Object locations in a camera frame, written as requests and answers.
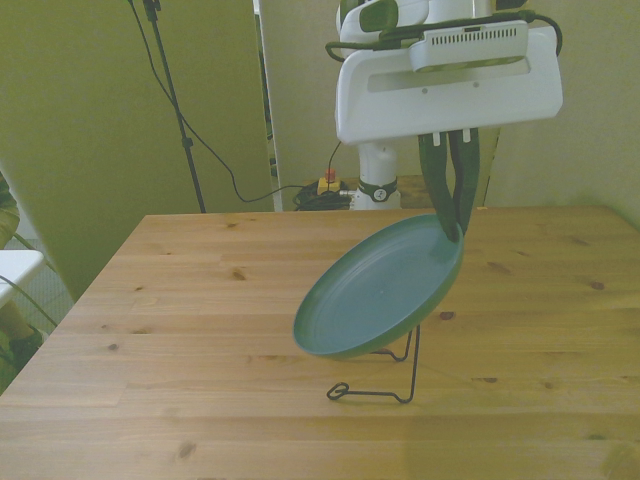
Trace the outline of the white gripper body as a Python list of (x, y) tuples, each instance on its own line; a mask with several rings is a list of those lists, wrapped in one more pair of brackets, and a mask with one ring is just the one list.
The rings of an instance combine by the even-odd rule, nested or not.
[(539, 27), (511, 64), (416, 72), (405, 50), (351, 54), (337, 83), (336, 131), (352, 145), (550, 118), (562, 103), (556, 34)]

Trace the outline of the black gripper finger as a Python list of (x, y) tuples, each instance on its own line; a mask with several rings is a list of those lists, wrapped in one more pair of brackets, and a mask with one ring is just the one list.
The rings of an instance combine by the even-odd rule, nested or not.
[(480, 141), (477, 128), (448, 133), (451, 160), (455, 173), (453, 203), (457, 223), (466, 233), (480, 174)]
[(460, 238), (452, 195), (446, 180), (447, 143), (441, 135), (424, 134), (418, 137), (420, 166), (427, 193), (436, 211), (440, 226), (449, 241)]

